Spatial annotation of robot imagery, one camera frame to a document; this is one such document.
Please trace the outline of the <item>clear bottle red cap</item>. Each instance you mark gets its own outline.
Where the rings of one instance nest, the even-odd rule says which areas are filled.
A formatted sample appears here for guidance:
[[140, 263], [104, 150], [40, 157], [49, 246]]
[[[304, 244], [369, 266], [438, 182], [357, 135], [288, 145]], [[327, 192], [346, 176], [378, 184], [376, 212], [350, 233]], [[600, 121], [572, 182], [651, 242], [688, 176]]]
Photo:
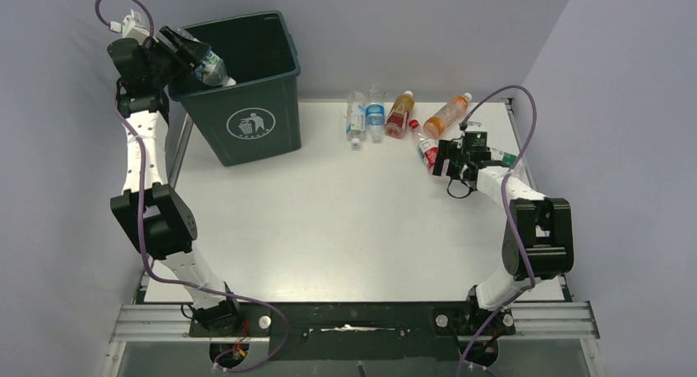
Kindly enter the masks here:
[[409, 134], [419, 160], [432, 173], [438, 154], [438, 142], [416, 119], [408, 122]]

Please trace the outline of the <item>clear bottle blue green label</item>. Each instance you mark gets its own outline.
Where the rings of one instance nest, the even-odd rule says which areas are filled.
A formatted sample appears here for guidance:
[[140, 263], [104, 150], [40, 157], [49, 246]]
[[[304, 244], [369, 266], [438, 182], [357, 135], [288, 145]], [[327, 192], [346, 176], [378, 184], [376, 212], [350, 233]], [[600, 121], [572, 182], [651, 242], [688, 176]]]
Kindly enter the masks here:
[[202, 59], [190, 65], [195, 77], [203, 84], [213, 87], [236, 85], [237, 82], [228, 74], [222, 57], [216, 54], [209, 44], [205, 46], [208, 49]]

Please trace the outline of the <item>clear bottle green cap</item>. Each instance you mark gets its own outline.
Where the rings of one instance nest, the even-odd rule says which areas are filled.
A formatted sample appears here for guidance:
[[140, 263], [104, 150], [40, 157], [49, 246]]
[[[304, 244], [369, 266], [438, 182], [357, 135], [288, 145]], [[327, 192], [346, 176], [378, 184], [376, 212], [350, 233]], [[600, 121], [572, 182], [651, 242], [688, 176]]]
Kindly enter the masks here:
[[519, 162], [515, 165], [515, 162], [518, 159], [518, 156], [516, 154], [512, 154], [510, 152], [501, 149], [496, 149], [493, 147], [490, 147], [489, 150], [492, 155], [492, 160], [501, 161], [501, 164], [505, 168], [505, 171], [510, 172], [512, 176], [522, 177], [526, 173], [524, 159], [520, 159]]

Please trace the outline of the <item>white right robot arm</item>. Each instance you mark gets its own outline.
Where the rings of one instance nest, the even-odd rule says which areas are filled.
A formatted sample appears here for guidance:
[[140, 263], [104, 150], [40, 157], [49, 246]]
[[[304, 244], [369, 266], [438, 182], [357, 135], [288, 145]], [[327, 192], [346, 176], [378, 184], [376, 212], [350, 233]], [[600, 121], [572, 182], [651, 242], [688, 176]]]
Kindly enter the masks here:
[[517, 156], [488, 147], [485, 131], [466, 131], [438, 143], [433, 175], [488, 196], [505, 213], [502, 265], [474, 286], [476, 302], [462, 311], [464, 326], [473, 333], [494, 324], [495, 309], [574, 265], [569, 201], [534, 190], [518, 177], [518, 163]]

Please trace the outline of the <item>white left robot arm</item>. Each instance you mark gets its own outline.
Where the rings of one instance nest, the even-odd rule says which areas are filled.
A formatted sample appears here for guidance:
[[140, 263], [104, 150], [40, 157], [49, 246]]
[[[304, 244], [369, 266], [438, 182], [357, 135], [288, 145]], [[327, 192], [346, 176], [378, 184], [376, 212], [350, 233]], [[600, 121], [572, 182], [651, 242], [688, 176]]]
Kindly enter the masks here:
[[166, 266], [174, 275], [170, 283], [186, 289], [194, 324], [213, 335], [234, 333], [242, 327], [239, 304], [195, 248], [196, 220], [170, 184], [165, 162], [165, 89], [179, 76], [200, 76], [213, 52], [185, 30], [159, 32], [108, 46], [120, 75], [115, 104], [127, 136], [127, 175], [110, 209], [143, 260]]

